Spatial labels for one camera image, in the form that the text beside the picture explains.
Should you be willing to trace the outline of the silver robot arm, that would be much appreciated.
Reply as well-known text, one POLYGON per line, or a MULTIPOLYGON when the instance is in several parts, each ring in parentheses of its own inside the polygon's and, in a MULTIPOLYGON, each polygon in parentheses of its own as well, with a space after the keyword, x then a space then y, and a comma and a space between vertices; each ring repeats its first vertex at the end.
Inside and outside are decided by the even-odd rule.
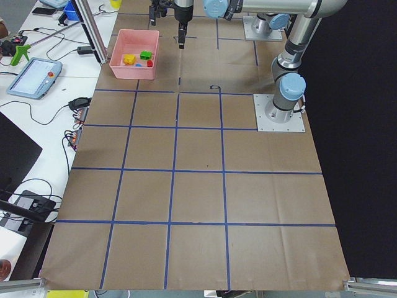
POLYGON ((269 34, 273 30, 279 30, 286 27, 289 20, 289 14, 257 13, 251 28, 256 33, 269 34))
POLYGON ((322 19, 340 11, 345 1, 200 1, 200 12, 209 17, 208 37, 201 35, 182 56, 185 91, 210 88, 221 94, 271 93, 289 73, 297 73, 302 57, 322 19), (277 16, 288 16, 282 44, 244 43, 244 20, 258 24, 250 33, 273 31, 277 16))

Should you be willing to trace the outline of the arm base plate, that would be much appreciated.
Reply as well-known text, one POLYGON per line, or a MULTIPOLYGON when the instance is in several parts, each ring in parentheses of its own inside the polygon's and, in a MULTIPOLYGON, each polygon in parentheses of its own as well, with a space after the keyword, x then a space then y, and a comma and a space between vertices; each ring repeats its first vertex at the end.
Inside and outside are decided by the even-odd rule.
POLYGON ((275 28, 278 14, 263 16, 244 16, 244 39, 249 41, 281 42, 283 40, 281 29, 275 28))
POLYGON ((273 103, 273 94, 253 94, 258 132, 305 133, 299 104, 290 111, 281 111, 273 103))

